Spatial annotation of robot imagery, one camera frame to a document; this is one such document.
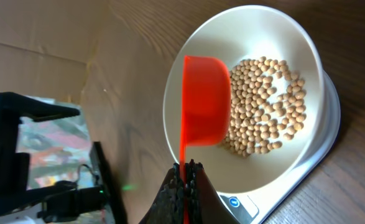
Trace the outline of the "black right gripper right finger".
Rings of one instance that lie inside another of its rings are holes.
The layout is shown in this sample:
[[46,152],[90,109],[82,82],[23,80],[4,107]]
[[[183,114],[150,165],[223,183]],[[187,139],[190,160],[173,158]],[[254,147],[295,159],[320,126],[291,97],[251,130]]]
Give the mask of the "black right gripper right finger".
[[193,159],[185,164],[186,208],[185,223],[238,224],[237,219],[223,205],[206,175],[202,163]]

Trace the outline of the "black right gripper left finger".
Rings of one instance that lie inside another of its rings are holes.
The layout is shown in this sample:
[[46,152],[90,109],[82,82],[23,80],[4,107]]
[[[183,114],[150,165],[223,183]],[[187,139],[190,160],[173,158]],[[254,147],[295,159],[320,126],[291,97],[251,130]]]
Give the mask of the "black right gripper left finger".
[[180,166],[175,163],[168,170],[150,209],[140,224],[183,224],[184,183]]

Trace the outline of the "red plastic measuring scoop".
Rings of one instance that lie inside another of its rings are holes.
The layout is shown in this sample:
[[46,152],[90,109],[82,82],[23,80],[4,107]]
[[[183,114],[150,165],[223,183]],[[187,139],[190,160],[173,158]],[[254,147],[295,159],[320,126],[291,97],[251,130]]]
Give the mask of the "red plastic measuring scoop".
[[[213,146],[225,137],[230,116],[231,89],[226,65],[213,57],[183,59],[180,127],[180,178],[186,190],[186,148]],[[183,222],[185,223],[186,195]]]

